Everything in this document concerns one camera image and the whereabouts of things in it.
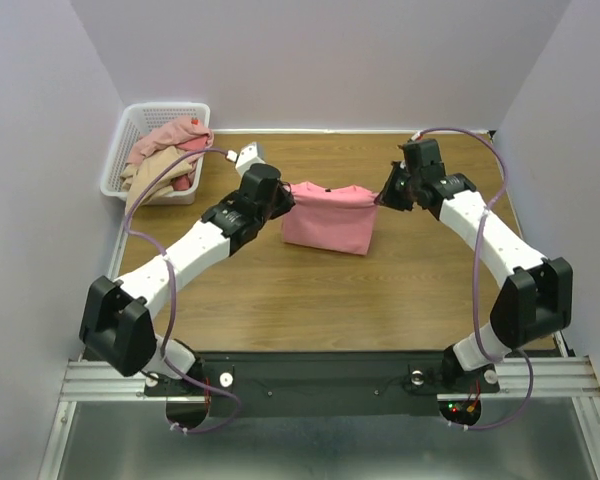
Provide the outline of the bright pink t shirt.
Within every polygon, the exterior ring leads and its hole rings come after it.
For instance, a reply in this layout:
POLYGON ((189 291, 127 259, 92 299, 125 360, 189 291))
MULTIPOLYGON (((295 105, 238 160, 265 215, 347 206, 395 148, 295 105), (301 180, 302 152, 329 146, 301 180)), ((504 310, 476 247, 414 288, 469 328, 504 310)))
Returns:
POLYGON ((291 184, 295 205, 282 217, 285 243, 365 256, 376 222, 377 194, 357 185, 327 189, 291 184))

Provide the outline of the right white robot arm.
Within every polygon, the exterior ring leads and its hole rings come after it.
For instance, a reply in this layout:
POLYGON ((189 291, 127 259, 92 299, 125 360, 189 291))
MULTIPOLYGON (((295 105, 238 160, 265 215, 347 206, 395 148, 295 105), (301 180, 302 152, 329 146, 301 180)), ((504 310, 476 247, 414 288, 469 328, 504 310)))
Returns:
POLYGON ((400 148, 404 158, 393 163, 376 204, 429 212, 472 248, 472 289, 479 289, 482 267, 500 288, 488 322, 475 319, 473 333, 443 353, 441 381, 462 390, 475 380, 477 370, 570 325, 573 268, 564 258, 551 259, 522 240, 465 175, 447 173, 436 140, 416 133, 400 148))

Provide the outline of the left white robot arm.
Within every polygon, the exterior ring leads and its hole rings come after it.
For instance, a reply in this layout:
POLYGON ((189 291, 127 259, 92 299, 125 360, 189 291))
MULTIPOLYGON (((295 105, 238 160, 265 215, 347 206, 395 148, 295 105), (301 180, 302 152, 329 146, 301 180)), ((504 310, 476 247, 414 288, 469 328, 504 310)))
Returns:
POLYGON ((177 292, 209 267, 234 255, 254 240, 267 221, 288 213, 294 202, 272 165, 256 163, 242 174, 239 188, 208 209, 171 247, 136 270, 89 287, 79 339, 124 377, 152 360, 164 364, 168 382, 179 393, 202 388, 231 399, 231 392, 202 383, 203 371, 187 350, 188 360, 168 358, 169 333, 158 339, 153 317, 165 304, 176 305, 177 292))

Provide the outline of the red t shirt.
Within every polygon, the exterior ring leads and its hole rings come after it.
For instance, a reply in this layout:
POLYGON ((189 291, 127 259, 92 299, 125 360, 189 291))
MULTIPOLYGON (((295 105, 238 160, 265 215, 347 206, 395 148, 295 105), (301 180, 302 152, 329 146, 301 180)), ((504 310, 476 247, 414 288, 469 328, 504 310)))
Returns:
MULTIPOLYGON (((185 152, 200 150, 204 148, 210 148, 214 142, 213 131, 205 126, 203 123, 193 117, 182 116, 173 121, 175 132, 173 140, 175 146, 179 150, 185 152)), ((198 157, 190 157, 187 161, 196 167, 198 157)), ((193 172, 187 175, 177 177, 173 180, 172 186, 174 191, 184 191, 191 187, 191 175, 193 172)))

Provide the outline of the dusty pink t shirt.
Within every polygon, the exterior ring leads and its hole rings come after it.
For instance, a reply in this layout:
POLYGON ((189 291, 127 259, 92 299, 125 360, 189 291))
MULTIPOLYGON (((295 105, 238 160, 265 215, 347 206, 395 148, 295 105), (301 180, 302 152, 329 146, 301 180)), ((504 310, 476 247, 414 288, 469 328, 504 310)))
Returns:
POLYGON ((161 127, 153 129, 149 134, 140 138, 131 148, 126 163, 140 165, 147 157, 157 151, 164 150, 171 146, 176 147, 173 140, 175 128, 171 120, 161 127))

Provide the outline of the beige t shirt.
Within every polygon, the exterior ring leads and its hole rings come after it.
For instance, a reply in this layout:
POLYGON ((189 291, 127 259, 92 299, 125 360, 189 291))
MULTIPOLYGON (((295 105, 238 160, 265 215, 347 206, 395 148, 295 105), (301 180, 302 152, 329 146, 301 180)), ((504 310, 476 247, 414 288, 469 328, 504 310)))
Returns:
MULTIPOLYGON (((128 164, 120 175, 122 191, 127 193, 125 213, 131 210, 135 201, 147 186, 167 167, 185 154, 184 150, 170 146, 146 157, 139 165, 128 164)), ((176 191, 188 190, 196 170, 197 159, 188 157, 158 180, 143 197, 142 204, 164 197, 176 191)))

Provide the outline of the white plastic laundry basket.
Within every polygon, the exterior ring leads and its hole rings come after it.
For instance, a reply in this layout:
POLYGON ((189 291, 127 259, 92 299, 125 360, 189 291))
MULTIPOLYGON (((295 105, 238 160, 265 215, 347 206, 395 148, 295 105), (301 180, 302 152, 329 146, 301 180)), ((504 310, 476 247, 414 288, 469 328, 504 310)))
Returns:
POLYGON ((126 202, 120 177, 133 145, 152 130, 181 116, 197 119, 205 127, 211 118, 210 107, 204 103, 154 101, 132 104, 125 108, 118 122, 113 142, 109 148, 100 180, 100 191, 105 197, 126 202))

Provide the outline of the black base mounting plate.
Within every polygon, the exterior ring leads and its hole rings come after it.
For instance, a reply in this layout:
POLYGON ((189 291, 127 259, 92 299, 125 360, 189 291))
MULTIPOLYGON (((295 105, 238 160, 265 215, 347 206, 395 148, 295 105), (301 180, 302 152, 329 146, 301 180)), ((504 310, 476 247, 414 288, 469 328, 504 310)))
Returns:
POLYGON ((444 398, 496 393, 485 369, 444 370, 440 351, 204 352, 195 379, 228 391, 244 417, 436 416, 444 398))

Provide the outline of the aluminium frame rail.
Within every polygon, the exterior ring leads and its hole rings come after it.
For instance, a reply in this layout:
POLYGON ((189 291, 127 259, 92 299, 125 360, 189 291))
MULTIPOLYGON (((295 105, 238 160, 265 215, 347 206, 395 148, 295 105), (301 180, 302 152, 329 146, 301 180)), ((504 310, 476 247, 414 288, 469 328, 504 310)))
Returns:
POLYGON ((106 362, 71 361, 60 391, 66 402, 127 402, 144 400, 145 377, 121 376, 106 362))

